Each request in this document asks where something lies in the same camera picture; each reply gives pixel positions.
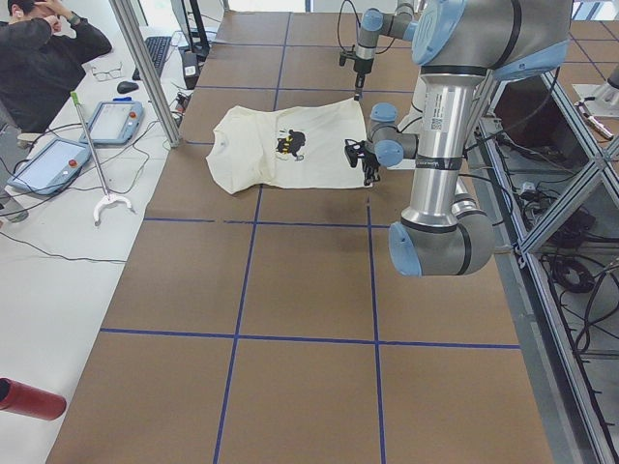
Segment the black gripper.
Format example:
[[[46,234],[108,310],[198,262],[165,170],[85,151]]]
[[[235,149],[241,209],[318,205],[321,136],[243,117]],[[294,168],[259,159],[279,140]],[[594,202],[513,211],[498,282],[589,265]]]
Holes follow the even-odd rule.
[[[367,147],[366,141],[345,139],[344,154],[352,168],[356,168],[359,162],[362,164],[365,188],[372,187],[374,180],[380,180],[380,164],[375,154]]]
[[[353,46],[339,53],[339,65],[343,67],[347,60],[353,62],[353,71],[356,73],[354,84],[354,100],[358,102],[363,97],[366,76],[371,73],[373,66],[373,49],[364,46]]]

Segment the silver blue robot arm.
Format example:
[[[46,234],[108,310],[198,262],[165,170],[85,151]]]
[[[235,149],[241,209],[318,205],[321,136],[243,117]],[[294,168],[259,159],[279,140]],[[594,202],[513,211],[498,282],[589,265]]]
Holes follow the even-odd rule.
[[[357,41],[350,48],[345,48],[340,40],[339,25],[344,5],[348,3],[354,14]],[[340,48],[339,65],[344,67],[350,60],[356,74],[354,83],[354,100],[363,96],[366,76],[371,73],[374,58],[389,49],[389,45],[381,52],[377,50],[381,36],[412,42],[418,26],[418,16],[425,8],[427,1],[398,1],[392,14],[382,13],[376,8],[366,10],[359,16],[352,1],[342,1],[337,22],[337,38]]]
[[[494,249],[492,225],[459,178],[466,139],[477,118],[473,97],[486,78],[519,80],[557,69],[569,47],[569,1],[430,1],[420,14],[399,2],[384,14],[367,10],[352,61],[362,89],[380,37],[408,41],[424,98],[420,128],[396,126],[396,110],[376,105],[365,140],[347,140],[350,165],[367,183],[380,166],[415,161],[409,205],[389,230],[395,268],[405,276],[464,276],[479,271]]]

